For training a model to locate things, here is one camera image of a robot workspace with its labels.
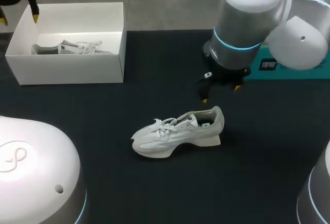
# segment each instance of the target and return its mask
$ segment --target shoelace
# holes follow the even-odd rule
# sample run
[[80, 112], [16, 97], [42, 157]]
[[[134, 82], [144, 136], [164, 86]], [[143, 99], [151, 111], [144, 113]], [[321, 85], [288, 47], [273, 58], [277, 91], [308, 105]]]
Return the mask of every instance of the shoelace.
[[98, 42], [77, 42], [76, 45], [79, 49], [81, 49], [81, 54], [95, 54], [95, 50], [100, 48], [102, 41]]
[[156, 131], [157, 137], [160, 138], [161, 136], [165, 136], [168, 135], [170, 133], [170, 130], [172, 131], [177, 131], [178, 129], [176, 129], [174, 127], [174, 123], [176, 123], [176, 119], [175, 118], [168, 118], [166, 120], [160, 120], [160, 119], [154, 119], [156, 122], [153, 125], [150, 125], [149, 128], [152, 131]]

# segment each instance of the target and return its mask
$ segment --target shoe tongue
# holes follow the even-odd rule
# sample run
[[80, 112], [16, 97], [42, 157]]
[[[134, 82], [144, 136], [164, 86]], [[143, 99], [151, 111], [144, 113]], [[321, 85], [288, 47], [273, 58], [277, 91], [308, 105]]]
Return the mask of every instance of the shoe tongue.
[[197, 119], [194, 114], [190, 114], [186, 117], [184, 117], [180, 122], [178, 122], [175, 126], [178, 126], [179, 124], [183, 124], [186, 122], [190, 122], [194, 127], [198, 127]]

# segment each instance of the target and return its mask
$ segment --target shoe sole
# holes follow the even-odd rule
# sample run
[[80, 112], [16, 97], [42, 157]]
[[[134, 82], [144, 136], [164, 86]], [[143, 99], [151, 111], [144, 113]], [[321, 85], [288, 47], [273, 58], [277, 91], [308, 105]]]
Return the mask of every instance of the shoe sole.
[[[213, 147], [213, 146], [218, 146], [221, 144], [219, 135], [210, 137], [210, 138], [196, 139], [191, 142], [185, 142], [185, 143], [191, 143], [198, 147]], [[137, 152], [138, 154], [140, 154], [144, 157], [149, 157], [149, 158], [167, 158], [167, 157], [171, 156], [171, 154], [177, 148], [177, 146], [175, 148], [173, 148], [172, 150], [167, 150], [167, 151], [158, 152], [158, 153], [141, 153], [138, 151], [135, 151], [135, 152]]]

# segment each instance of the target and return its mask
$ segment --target white rounded device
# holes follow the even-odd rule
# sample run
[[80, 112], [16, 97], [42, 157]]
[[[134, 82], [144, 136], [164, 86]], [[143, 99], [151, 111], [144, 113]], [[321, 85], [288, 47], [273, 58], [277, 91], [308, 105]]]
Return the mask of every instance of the white rounded device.
[[71, 140], [54, 126], [0, 117], [0, 224], [76, 224], [87, 192]]

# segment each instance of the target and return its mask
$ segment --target shoe heel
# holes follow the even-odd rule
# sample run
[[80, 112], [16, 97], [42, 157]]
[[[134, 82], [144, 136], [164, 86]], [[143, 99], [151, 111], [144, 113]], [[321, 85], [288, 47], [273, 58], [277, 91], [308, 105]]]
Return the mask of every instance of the shoe heel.
[[212, 147], [221, 144], [220, 137], [218, 135], [210, 138], [196, 139], [192, 143], [199, 147]]

